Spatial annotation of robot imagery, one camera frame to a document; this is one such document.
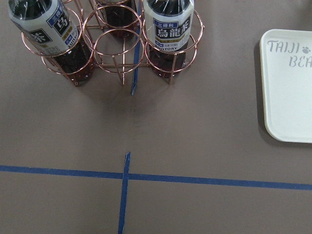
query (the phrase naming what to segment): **oolong tea bottle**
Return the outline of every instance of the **oolong tea bottle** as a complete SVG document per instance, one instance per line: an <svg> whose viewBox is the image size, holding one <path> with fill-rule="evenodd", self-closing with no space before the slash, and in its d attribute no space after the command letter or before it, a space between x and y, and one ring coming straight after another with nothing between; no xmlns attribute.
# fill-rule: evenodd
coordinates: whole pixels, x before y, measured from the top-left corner
<svg viewBox="0 0 312 234"><path fill-rule="evenodd" d="M69 75L71 80L82 81L92 74L91 52L82 38L77 43L78 29L71 23L61 0L9 0L8 2L11 21L39 51L47 56L54 56L64 72L75 73L85 66L79 72Z"/></svg>
<svg viewBox="0 0 312 234"><path fill-rule="evenodd" d="M194 0L143 0L147 37L162 51L181 51L187 48L194 12ZM152 67L164 78L171 76L173 54L166 54L150 46L149 58L163 72ZM178 54L175 70L183 68L185 53Z"/></svg>

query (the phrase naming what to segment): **white tray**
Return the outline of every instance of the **white tray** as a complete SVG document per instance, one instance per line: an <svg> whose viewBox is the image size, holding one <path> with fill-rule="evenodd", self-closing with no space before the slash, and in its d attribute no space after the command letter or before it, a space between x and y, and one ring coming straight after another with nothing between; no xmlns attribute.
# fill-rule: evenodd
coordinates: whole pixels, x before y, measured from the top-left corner
<svg viewBox="0 0 312 234"><path fill-rule="evenodd" d="M269 134L312 143L312 32L272 29L261 38L260 55Z"/></svg>

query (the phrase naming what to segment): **blue tape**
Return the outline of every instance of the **blue tape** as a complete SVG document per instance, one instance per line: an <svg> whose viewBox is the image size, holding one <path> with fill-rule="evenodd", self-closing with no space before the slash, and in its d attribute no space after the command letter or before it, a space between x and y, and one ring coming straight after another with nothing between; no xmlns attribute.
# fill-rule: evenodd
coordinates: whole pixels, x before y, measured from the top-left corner
<svg viewBox="0 0 312 234"><path fill-rule="evenodd" d="M118 234L123 233L123 228L125 225L130 160L131 160L131 153L127 153L126 160L125 160L125 166L123 168L123 175L122 175L122 188L121 188L121 199L120 199Z"/></svg>
<svg viewBox="0 0 312 234"><path fill-rule="evenodd" d="M141 16L141 4L138 5L138 14ZM136 33L140 33L140 27L137 27ZM135 54L133 63L138 64L139 62L139 55L140 55L140 43L138 43L135 47ZM131 95L135 94L135 91L137 89L137 76L138 76L138 67L133 71L133 80L132 80L132 89L131 89Z"/></svg>
<svg viewBox="0 0 312 234"><path fill-rule="evenodd" d="M16 166L2 166L2 165L0 165L0 172L123 179L122 173L92 172L92 171L48 169L48 168L30 168L30 167L16 167ZM207 184L207 185L222 185L222 186L237 186L237 187L312 191L312 184L184 177L184 176L171 176L171 175L129 174L129 180L145 180L145 181L161 181L161 182L188 183L188 184Z"/></svg>
<svg viewBox="0 0 312 234"><path fill-rule="evenodd" d="M215 179L215 178L200 178L200 177L183 177L183 176L170 176L170 175L129 174L129 179L188 183L188 184L208 184L208 185L223 185L223 186L237 186L237 187L270 188L270 189L290 189L290 190L309 190L309 191L312 190L311 184L279 183L279 182L233 180L233 179Z"/></svg>
<svg viewBox="0 0 312 234"><path fill-rule="evenodd" d="M57 176L78 176L78 177L122 179L122 173L16 167L16 166L1 166L1 165L0 165L0 172L16 172L16 173L57 175Z"/></svg>

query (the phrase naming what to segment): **bottle label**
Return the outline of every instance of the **bottle label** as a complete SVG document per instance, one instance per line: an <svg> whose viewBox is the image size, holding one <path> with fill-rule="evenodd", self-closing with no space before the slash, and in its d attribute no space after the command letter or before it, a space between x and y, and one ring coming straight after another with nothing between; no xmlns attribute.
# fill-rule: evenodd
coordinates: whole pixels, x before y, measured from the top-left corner
<svg viewBox="0 0 312 234"><path fill-rule="evenodd" d="M157 14L146 1L144 16L148 39L160 50L177 51L189 40L194 5L189 6L182 14L166 16Z"/></svg>
<svg viewBox="0 0 312 234"><path fill-rule="evenodd" d="M160 22L154 18L155 44L161 50L175 51L181 48L189 39L191 16L181 25L179 22Z"/></svg>
<svg viewBox="0 0 312 234"><path fill-rule="evenodd" d="M20 20L12 13L10 18L35 47L47 55L61 54L78 40L77 27L70 22L60 0L52 1L51 8L39 18Z"/></svg>

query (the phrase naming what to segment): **copper wire bottle holder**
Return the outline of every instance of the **copper wire bottle holder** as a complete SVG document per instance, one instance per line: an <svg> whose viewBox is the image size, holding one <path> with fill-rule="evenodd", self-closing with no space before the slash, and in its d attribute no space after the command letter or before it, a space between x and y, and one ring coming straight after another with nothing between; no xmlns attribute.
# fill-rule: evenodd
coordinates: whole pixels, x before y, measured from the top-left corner
<svg viewBox="0 0 312 234"><path fill-rule="evenodd" d="M96 62L96 66L99 67L100 69L108 72L108 73L112 73L112 74L118 74L119 79L120 79L120 83L121 85L124 85L125 83L125 74L128 72L131 72L133 70L135 70L137 67L140 66L141 62L143 61L144 58L144 54L142 53L142 56L139 60L139 63L125 63L126 61L126 54L130 51L133 51L134 48L136 47L136 45L138 43L141 44L142 48L144 49L144 40L142 38L142 21L140 20L140 16L138 15L138 13L133 10L132 8L125 6L125 5L121 5L121 4L112 4L112 3L106 3L104 1L102 1L103 3L105 3L105 5L101 5L100 3L96 3L94 1L94 5L95 7L92 5L91 1L89 1L91 6L92 6L92 12L88 15L88 17L86 18L86 20L84 21L84 24L82 26L82 36L84 38L85 41L87 41L87 46L89 47L90 50L92 50L95 54L95 62ZM105 21L105 17L102 14L102 10L105 10L108 7L122 7L127 9L128 11L131 11L132 14L135 16L135 20L133 22L131 22L128 25L124 25L122 27L116 27L113 25L110 25L107 21ZM90 20L92 18L96 19L97 24L89 24ZM135 25L135 28L139 28L139 33L128 29L128 27L130 27L131 25ZM90 29L99 29L99 30L103 30L103 29L107 29L105 30L105 32L101 33L101 35L94 40L91 33ZM123 42L122 42L122 51L118 52L118 53L105 53L103 51L99 51L98 50L98 45L100 44L100 41L102 40L102 38L110 33L113 33L115 31L125 31L128 32L130 34L135 35L136 37L136 41L133 43L133 45L129 48L126 49L126 40L127 38L123 38ZM117 57L122 56L122 63L118 63L117 62ZM112 59L112 63L105 63L104 60L105 58L111 58Z"/></svg>
<svg viewBox="0 0 312 234"><path fill-rule="evenodd" d="M173 80L173 77L174 77L174 74L175 73L179 73L185 69L187 69L188 67L190 67L192 65L192 63L194 62L195 58L196 58L196 55L197 55L197 50L198 50L198 45L200 43L200 40L203 36L203 31L205 29L205 26L203 24L203 21L199 15L199 13L194 10L194 15L197 17L198 21L199 21L199 24L200 24L200 32L199 32L199 36L197 39L195 39L192 34L190 34L190 39L192 40L192 44L189 45L186 49L184 50L179 50L179 51L173 51L173 52L169 52L169 51L163 51L163 50L160 50L158 49L155 44L153 42L151 42L148 37L147 37L147 32L146 32L146 25L145 25L145 18L144 18L144 9L142 8L142 16L143 16L143 34L144 34L144 38L145 38L145 56L147 58L147 61L148 63L156 68L157 70L161 71L161 72L165 72L165 73L170 73L170 77L168 78L168 83L169 84L172 84L172 80ZM173 56L173 64L172 64L172 67L171 67L171 71L168 71L168 70L163 70L162 68L158 67L157 65L153 64L153 62L151 61L150 57L149 57L149 48L152 48L158 52L161 52L163 54L167 54L167 55L171 55ZM176 58L178 55L180 54L185 54L186 52L190 51L190 50L194 50L194 53L193 53L193 57L192 59L189 61L189 62L185 62L184 63L184 66L180 69L176 69Z"/></svg>
<svg viewBox="0 0 312 234"><path fill-rule="evenodd" d="M80 4L79 0L68 0L64 3L68 3L68 2L71 2L71 1L74 1L76 2L76 6L78 8ZM81 10L79 10L79 14L80 16L74 11L72 10L71 8L67 8L68 12L73 14L78 22L79 22L79 25L77 26L77 28L81 29L82 28L82 21L81 19L83 18L83 9L81 8ZM85 69L86 66L88 65L91 65L91 70L93 71L94 69L94 66L93 66L93 63L94 63L94 53L91 51L91 54L90 54L90 57L87 61L87 63L82 66L80 69L78 69L77 71L75 72L72 72L72 73L67 73L65 72L62 67L56 62L55 58L56 57L59 57L59 56L62 56L62 55L65 55L67 54L69 51L71 51L80 41L81 37L82 37L82 30L79 30L79 36L78 36L78 39L76 40L76 42L72 45L71 48L67 49L65 52L61 53L61 54L57 54L57 55L53 55L53 56L50 56L50 55L46 55L44 54L43 52L40 52L34 48L31 48L28 44L33 44L32 41L30 39L27 38L27 36L22 32L21 33L21 37L22 37L22 41L25 45L25 47L33 54L35 55L38 55L38 56L41 56L41 60L43 62L43 64L47 67L48 70L56 73L56 74L59 74L59 75L63 75L65 76L69 81L71 81L75 86L79 86L80 82L83 81L82 77L81 77L81 71L83 69Z"/></svg>
<svg viewBox="0 0 312 234"><path fill-rule="evenodd" d="M131 71L134 71L136 69L138 69L139 67L154 67L162 72L165 73L170 73L170 77L168 79L168 83L172 84L173 81L173 77L175 73L181 72L185 69L187 69L188 67L190 67L192 65L192 63L194 62L196 55L197 55L197 51L198 51L198 45L201 41L201 38L203 36L203 31L205 29L205 26L203 25L203 21L200 17L200 15L198 14L198 12L196 10L194 10L194 16L196 16L196 18L199 21L199 25L200 25L200 32L199 35L197 37L197 39L195 39L191 34L190 34L190 40L192 41L192 44L189 45L186 49L184 50L180 50L180 51L174 51L174 52L168 52L168 51L163 51L158 49L157 47L155 47L155 45L147 38L147 32L146 32L146 28L145 28L145 19L144 19L144 9L143 9L143 0L139 0L139 4L140 4L140 8L141 9L140 15L133 10L132 8L122 5L122 3L126 2L125 0L121 0L118 3L109 3L106 2L105 0L101 0L101 3L104 3L105 5L101 5L101 3L96 2L96 0L89 0L89 4L92 8L92 12L87 16L87 18L84 18L84 9L82 7L82 4L80 2L80 0L64 0L63 3L67 4L70 2L74 2L78 14L70 9L67 8L68 11L72 14L74 14L74 16L78 19L79 21L79 25L77 26L80 30L79 30L79 38L76 41L76 43L72 46L72 48L79 42L79 40L81 39L81 37L84 39L85 44L89 47L89 49L91 50L91 56L88 60L88 62L81 67L78 71L75 71L73 73L66 73L55 61L54 57L60 56L60 55L64 55L66 53L68 53L71 49L68 49L66 52L56 55L56 56L47 56L45 54L43 54L42 52L38 52L34 49L32 49L30 46L28 46L28 44L26 43L26 41L28 41L29 43L31 43L30 40L27 39L27 37L22 33L22 40L26 46L26 48L28 50L30 50L33 54L39 55L41 56L42 62L43 64L47 67L48 70L56 73L56 74L60 74L60 75L64 75L68 80L70 80L75 86L79 86L79 79L75 79L73 78L72 75L79 73L81 70L83 70L88 64L92 63L94 68L100 68L108 73L112 73L112 74L117 74L120 80L121 85L125 84L125 74L129 73ZM110 25L106 20L105 20L105 16L102 14L102 10L105 10L106 7L123 7L129 11L132 12L133 16L135 16L135 20L125 26L122 27L116 27L113 25ZM95 18L97 24L90 24L90 20L92 18ZM136 25L137 30L130 30L128 29L129 26L131 26L132 24ZM100 36L98 38L96 38L94 40L90 30L91 29L99 29L102 31L102 33L100 34ZM135 43L129 48L126 49L126 40L127 38L123 38L122 40L122 51L120 53L115 53L115 54L108 54L108 53L104 53L98 50L98 45L100 44L100 41L102 40L102 38L106 35L108 35L111 32L114 31L126 31L130 34L133 34L136 38ZM133 51L135 49L135 47L140 44L140 47L142 48L142 54L141 56L139 56L139 60L137 63L126 63L126 54L129 53L130 51ZM165 71L162 70L161 68L157 67L156 64L153 64L153 62L151 61L150 57L149 57L149 48L153 48L154 50L161 52L161 53L165 53L168 55L173 55L174 59L173 59L173 65L171 68L171 71ZM193 50L193 56L190 59L190 61L187 61L184 63L184 66L180 69L176 69L176 57L180 54L183 53L187 53L188 51ZM122 56L122 63L118 63L117 62L117 57ZM112 59L112 63L104 63L104 58L111 58Z"/></svg>

